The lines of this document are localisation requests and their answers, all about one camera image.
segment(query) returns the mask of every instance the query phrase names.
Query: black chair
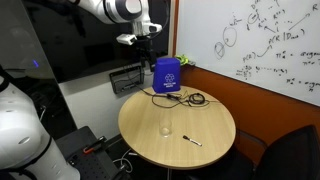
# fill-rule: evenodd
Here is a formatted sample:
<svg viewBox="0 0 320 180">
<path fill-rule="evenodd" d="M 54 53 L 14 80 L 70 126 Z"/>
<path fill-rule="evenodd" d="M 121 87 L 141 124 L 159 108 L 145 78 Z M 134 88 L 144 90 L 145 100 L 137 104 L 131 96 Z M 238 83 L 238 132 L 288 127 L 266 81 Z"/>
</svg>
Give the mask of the black chair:
<svg viewBox="0 0 320 180">
<path fill-rule="evenodd" d="M 253 162 L 232 147 L 217 163 L 187 172 L 190 180 L 320 180 L 320 146 L 316 128 L 305 126 L 267 147 Z"/>
</svg>

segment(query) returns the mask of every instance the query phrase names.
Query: pen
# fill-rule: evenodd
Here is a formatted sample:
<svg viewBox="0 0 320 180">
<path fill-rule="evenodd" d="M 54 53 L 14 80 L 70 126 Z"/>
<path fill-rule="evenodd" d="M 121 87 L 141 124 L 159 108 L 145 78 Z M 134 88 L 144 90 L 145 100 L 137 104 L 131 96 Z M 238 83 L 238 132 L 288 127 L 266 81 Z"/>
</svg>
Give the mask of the pen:
<svg viewBox="0 0 320 180">
<path fill-rule="evenodd" d="M 186 136 L 186 135 L 183 136 L 183 139 L 186 139 L 186 140 L 188 140 L 188 141 L 190 141 L 190 142 L 192 142 L 192 143 L 195 143 L 196 145 L 198 145 L 198 146 L 200 146 L 200 147 L 202 146 L 201 143 L 199 143 L 199 142 L 197 142 L 197 141 L 195 141 L 195 140 L 193 140 L 193 139 L 188 138 L 188 136 Z"/>
</svg>

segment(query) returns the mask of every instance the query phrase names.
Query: handwritten equations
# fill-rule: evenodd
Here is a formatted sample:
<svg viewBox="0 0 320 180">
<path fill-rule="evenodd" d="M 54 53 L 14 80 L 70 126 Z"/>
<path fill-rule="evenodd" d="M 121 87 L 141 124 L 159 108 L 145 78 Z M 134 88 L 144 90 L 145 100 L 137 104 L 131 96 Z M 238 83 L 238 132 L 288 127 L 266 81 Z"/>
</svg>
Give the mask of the handwritten equations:
<svg viewBox="0 0 320 180">
<path fill-rule="evenodd" d="M 320 0 L 183 0 L 177 54 L 320 106 Z"/>
</svg>

